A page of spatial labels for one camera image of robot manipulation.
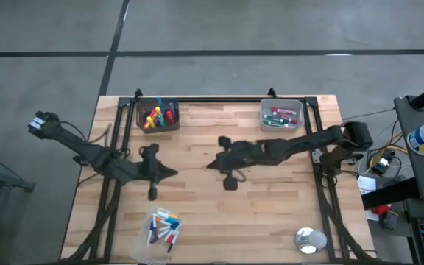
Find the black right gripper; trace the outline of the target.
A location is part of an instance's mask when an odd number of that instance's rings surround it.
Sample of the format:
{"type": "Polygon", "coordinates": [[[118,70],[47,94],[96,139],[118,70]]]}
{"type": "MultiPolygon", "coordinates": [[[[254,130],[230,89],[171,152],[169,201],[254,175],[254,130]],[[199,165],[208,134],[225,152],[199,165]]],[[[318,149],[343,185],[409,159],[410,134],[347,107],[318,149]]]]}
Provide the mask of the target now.
{"type": "Polygon", "coordinates": [[[269,165],[265,141],[232,142],[226,136],[219,136],[218,145],[223,150],[216,154],[216,158],[207,165],[207,168],[218,170],[221,174],[226,175],[222,181],[223,189],[226,191],[236,191],[238,189],[238,180],[233,177],[232,170],[257,165],[269,165]]]}

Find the light grey plastic bin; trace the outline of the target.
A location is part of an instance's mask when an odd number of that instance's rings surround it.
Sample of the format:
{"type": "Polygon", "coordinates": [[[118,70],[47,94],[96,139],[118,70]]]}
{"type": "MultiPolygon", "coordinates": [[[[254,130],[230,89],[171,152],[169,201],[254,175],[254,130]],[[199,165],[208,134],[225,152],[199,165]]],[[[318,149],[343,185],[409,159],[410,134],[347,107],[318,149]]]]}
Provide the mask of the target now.
{"type": "Polygon", "coordinates": [[[303,101],[302,99],[262,99],[260,103],[260,114],[259,119],[261,122],[261,129],[263,131],[267,132],[279,132],[279,133],[295,133],[298,129],[304,126],[304,112],[303,112],[303,101]],[[287,128],[281,128],[281,127],[269,127],[263,124],[263,121],[267,121],[266,119],[263,119],[263,114],[270,115],[270,116],[277,116],[281,115],[279,113],[275,114],[271,111],[272,107],[278,107],[282,109],[287,110],[294,110],[297,112],[296,116],[291,115],[282,115],[282,116],[288,116],[293,119],[298,120],[298,124],[291,124],[287,123],[289,127],[287,128]]]}

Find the white paper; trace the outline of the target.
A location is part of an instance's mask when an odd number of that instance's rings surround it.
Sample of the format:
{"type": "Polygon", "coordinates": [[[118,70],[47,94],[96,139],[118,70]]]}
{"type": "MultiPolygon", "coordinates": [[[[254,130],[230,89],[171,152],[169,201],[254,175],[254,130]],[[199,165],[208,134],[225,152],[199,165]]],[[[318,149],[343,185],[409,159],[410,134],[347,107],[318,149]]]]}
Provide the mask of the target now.
{"type": "Polygon", "coordinates": [[[360,175],[357,179],[357,184],[361,195],[374,192],[377,189],[376,180],[371,177],[360,175]]]}

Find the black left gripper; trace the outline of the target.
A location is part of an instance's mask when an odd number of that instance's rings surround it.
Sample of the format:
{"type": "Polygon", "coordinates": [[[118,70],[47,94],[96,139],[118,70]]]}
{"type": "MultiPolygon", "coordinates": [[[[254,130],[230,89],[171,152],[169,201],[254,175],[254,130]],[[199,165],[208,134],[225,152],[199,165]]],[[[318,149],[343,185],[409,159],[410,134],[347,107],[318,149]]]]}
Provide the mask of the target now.
{"type": "Polygon", "coordinates": [[[142,146],[140,148],[140,156],[142,162],[138,167],[137,180],[148,180],[148,200],[156,200],[158,197],[157,184],[168,177],[175,176],[177,170],[164,166],[157,158],[156,154],[159,152],[158,144],[150,144],[149,146],[142,146]]]}

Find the dark grey plastic bin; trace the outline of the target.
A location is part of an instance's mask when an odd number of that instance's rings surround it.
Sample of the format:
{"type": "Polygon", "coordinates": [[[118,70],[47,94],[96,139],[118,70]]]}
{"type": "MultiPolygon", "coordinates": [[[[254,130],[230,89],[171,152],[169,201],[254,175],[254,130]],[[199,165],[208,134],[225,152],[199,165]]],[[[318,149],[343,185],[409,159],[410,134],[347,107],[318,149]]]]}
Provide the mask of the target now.
{"type": "Polygon", "coordinates": [[[155,109],[158,104],[156,101],[156,98],[154,99],[145,99],[140,100],[135,107],[135,122],[138,126],[138,128],[146,134],[152,134],[152,133],[162,133],[162,132],[168,132],[168,131],[174,131],[178,130],[180,128],[180,111],[179,111],[179,102],[176,99],[171,98],[164,98],[161,97],[164,110],[161,112],[161,115],[164,118],[165,121],[165,127],[161,127],[158,125],[156,128],[149,128],[144,129],[144,123],[146,121],[146,117],[150,114],[152,109],[155,109]],[[166,117],[166,111],[169,110],[168,103],[173,102],[175,106],[175,118],[174,118],[174,125],[171,126],[166,117]]]}

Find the clear plastic bin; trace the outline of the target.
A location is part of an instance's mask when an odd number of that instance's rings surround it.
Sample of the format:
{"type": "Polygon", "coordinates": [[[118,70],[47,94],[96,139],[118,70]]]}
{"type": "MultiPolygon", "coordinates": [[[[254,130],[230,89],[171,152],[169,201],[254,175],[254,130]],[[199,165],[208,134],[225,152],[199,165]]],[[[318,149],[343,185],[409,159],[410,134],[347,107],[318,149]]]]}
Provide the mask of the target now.
{"type": "MultiPolygon", "coordinates": [[[[133,247],[132,247],[131,256],[136,261],[146,265],[166,265],[171,260],[173,249],[176,245],[176,244],[174,245],[170,253],[167,253],[169,244],[166,242],[166,240],[171,233],[165,236],[164,238],[159,238],[159,240],[156,243],[154,244],[150,243],[147,245],[146,241],[147,241],[149,226],[152,223],[152,215],[156,213],[157,211],[172,213],[171,211],[166,210],[165,208],[159,208],[156,206],[151,207],[146,213],[144,222],[141,225],[141,228],[138,231],[138,234],[133,239],[133,247]]],[[[178,241],[180,237],[180,230],[183,226],[183,221],[177,214],[175,213],[172,213],[172,214],[176,215],[177,221],[181,223],[181,225],[177,229],[175,229],[175,230],[179,230],[179,236],[177,238],[177,241],[178,241]]],[[[168,223],[161,224],[157,222],[156,231],[153,232],[152,238],[158,237],[159,228],[168,226],[168,225],[169,225],[168,223]]]]}

